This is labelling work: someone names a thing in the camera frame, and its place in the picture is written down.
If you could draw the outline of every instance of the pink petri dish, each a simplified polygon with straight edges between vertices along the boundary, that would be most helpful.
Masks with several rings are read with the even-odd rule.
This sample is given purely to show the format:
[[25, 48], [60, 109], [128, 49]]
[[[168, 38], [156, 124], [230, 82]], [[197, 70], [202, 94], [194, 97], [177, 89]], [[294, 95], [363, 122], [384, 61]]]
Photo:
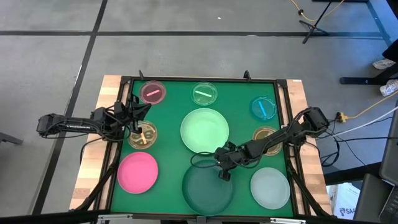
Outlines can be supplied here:
[[146, 152], [134, 152], [120, 163], [118, 182], [130, 194], [142, 194], [156, 182], [158, 174], [156, 160]]
[[158, 81], [148, 81], [139, 90], [140, 99], [145, 103], [155, 105], [160, 103], [166, 96], [166, 87]]

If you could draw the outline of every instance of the pink plate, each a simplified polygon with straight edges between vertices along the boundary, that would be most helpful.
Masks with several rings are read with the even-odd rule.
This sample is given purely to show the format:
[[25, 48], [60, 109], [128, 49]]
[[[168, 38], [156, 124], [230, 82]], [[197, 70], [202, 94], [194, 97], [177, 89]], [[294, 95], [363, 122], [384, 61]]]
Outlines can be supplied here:
[[141, 194], [155, 184], [157, 174], [156, 160], [146, 152], [135, 152], [120, 163], [118, 181], [130, 194]]

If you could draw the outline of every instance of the sneaker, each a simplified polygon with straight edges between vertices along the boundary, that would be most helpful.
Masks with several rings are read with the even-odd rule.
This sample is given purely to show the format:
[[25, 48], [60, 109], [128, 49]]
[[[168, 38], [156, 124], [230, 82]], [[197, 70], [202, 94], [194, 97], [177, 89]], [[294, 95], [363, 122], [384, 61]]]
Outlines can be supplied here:
[[380, 87], [380, 92], [383, 96], [393, 94], [398, 90], [398, 80], [388, 80], [386, 85]]
[[373, 63], [373, 67], [375, 67], [377, 69], [380, 69], [380, 70], [383, 70], [383, 69], [386, 69], [388, 67], [393, 66], [393, 64], [395, 64], [395, 62], [385, 58], [385, 59], [380, 60], [378, 62], [374, 62]]

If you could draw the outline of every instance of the blue petri dish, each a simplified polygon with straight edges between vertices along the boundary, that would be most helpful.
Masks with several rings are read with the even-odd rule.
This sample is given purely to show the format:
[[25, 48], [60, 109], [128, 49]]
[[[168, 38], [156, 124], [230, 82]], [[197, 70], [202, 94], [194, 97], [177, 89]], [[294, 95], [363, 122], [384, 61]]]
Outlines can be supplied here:
[[252, 100], [250, 107], [252, 114], [261, 120], [271, 119], [276, 114], [275, 103], [265, 96]]

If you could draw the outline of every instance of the gray floor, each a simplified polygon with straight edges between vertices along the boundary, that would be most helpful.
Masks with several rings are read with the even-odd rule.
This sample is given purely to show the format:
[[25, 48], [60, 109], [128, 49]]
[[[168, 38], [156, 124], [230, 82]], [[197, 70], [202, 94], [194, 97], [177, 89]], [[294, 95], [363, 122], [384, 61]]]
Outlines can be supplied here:
[[[385, 0], [371, 0], [391, 41], [398, 21]], [[308, 17], [325, 3], [297, 0]], [[100, 0], [0, 2], [0, 30], [92, 30]], [[303, 32], [289, 0], [113, 0], [100, 30], [199, 30]], [[344, 3], [320, 26], [333, 32], [379, 32], [365, 4]], [[337, 111], [359, 113], [382, 98], [377, 86], [343, 86], [339, 77], [373, 77], [371, 62], [382, 59], [384, 40], [302, 37], [97, 37], [74, 116], [87, 117], [94, 108], [103, 75], [241, 77], [302, 79], [308, 104], [332, 119]], [[88, 37], [0, 36], [0, 131], [24, 139], [22, 146], [0, 144], [0, 216], [23, 215], [29, 206], [52, 145], [35, 132], [37, 119], [65, 110]], [[390, 99], [336, 130], [363, 124], [395, 105]], [[342, 136], [386, 136], [389, 122]], [[85, 138], [65, 141], [44, 212], [69, 206]], [[378, 162], [385, 141], [355, 141], [350, 146], [365, 163]], [[334, 152], [331, 139], [318, 141], [322, 155]], [[360, 166], [348, 148], [334, 167]]]

